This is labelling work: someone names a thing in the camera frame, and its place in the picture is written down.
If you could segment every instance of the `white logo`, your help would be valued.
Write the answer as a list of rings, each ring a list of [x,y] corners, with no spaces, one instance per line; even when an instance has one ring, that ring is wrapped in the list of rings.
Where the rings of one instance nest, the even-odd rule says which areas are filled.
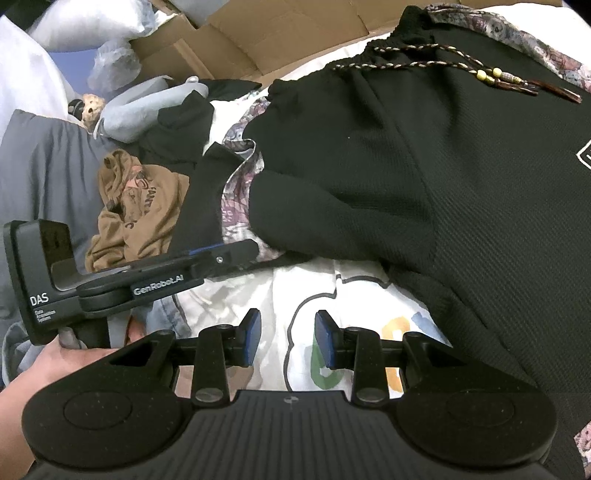
[[[148,293],[153,290],[158,290],[159,288],[163,287],[168,287],[169,285],[173,285],[183,280],[184,278],[182,275],[177,275],[176,278],[170,277],[168,280],[161,280],[156,283],[151,283],[150,285],[144,288],[134,288],[134,295],[143,295],[144,293]]]
[[[33,295],[32,297],[29,297],[29,300],[31,301],[31,305],[36,307],[37,305],[47,303],[49,301],[49,297],[47,296],[47,293],[42,293],[41,295]]]
[[[577,153],[577,158],[585,167],[591,170],[591,140]]]

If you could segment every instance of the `black fabric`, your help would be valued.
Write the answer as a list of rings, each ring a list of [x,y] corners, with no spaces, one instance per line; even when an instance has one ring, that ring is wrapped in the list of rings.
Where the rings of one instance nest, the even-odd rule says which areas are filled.
[[[208,100],[192,92],[181,105],[160,110],[158,125],[124,149],[143,164],[191,176],[209,140],[213,111]]]
[[[169,252],[223,243],[220,199],[226,180],[241,163],[241,157],[218,143],[207,149],[190,177]]]
[[[462,61],[373,50],[433,42],[583,103],[494,89],[448,67],[277,81],[244,134],[265,163],[251,227],[279,249],[382,261],[456,348],[549,393],[560,424],[547,466],[582,479],[573,437],[591,420],[591,171],[577,153],[591,140],[591,95],[416,7],[351,61]]]
[[[0,2],[0,15],[4,14],[21,30],[27,31],[55,0],[17,0]]]
[[[208,101],[223,100],[229,102],[236,100],[248,92],[258,90],[262,87],[260,83],[251,82],[250,80],[209,80],[200,79],[200,83],[207,86],[209,89]]]

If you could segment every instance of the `screw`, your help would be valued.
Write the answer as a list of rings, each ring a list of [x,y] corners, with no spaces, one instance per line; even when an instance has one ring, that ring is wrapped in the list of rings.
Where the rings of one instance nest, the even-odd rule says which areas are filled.
[[[223,392],[219,388],[202,388],[195,392],[195,400],[203,403],[215,403],[223,398]]]
[[[298,403],[300,399],[292,395],[291,397],[284,398],[283,401],[289,405],[293,405],[295,403]]]
[[[363,403],[379,403],[386,398],[386,393],[379,388],[362,388],[357,392],[357,398]]]

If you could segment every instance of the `cardboard box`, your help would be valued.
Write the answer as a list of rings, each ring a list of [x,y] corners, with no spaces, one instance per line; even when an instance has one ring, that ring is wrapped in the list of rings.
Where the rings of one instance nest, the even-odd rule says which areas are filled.
[[[156,4],[165,0],[152,0]],[[527,0],[463,0],[473,8]],[[308,60],[345,44],[393,30],[416,0],[230,0],[195,28],[179,15],[153,35],[131,42],[139,80],[170,75],[257,80],[268,85]],[[561,6],[561,0],[536,0]]]

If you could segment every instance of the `plastic bag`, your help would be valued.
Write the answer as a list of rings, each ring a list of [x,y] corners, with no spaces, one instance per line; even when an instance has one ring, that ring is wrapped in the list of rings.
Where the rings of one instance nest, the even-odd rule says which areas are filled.
[[[150,0],[56,0],[28,30],[49,52],[93,50],[116,38],[156,30]]]
[[[97,92],[113,92],[131,82],[142,69],[138,56],[126,40],[110,40],[96,52],[88,86]]]

